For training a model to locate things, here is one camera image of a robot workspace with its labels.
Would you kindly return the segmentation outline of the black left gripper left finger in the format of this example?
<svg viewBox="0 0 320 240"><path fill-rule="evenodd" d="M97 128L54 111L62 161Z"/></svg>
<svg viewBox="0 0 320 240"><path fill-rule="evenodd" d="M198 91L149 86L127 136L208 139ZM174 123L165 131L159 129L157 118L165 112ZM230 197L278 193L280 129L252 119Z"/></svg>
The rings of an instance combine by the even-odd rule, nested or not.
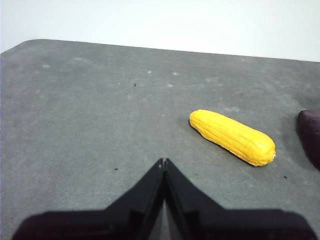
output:
<svg viewBox="0 0 320 240"><path fill-rule="evenodd" d="M14 240L146 240L164 197L164 160L159 159L127 192L105 209L47 211L27 217Z"/></svg>

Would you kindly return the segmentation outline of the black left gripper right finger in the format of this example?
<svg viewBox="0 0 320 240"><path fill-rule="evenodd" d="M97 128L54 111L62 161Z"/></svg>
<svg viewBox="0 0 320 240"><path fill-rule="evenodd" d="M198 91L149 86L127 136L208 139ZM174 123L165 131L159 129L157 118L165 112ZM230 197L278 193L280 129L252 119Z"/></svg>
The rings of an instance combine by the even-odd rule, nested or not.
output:
<svg viewBox="0 0 320 240"><path fill-rule="evenodd" d="M168 158L165 200L184 240L315 240L301 215L280 209L225 209L198 189Z"/></svg>

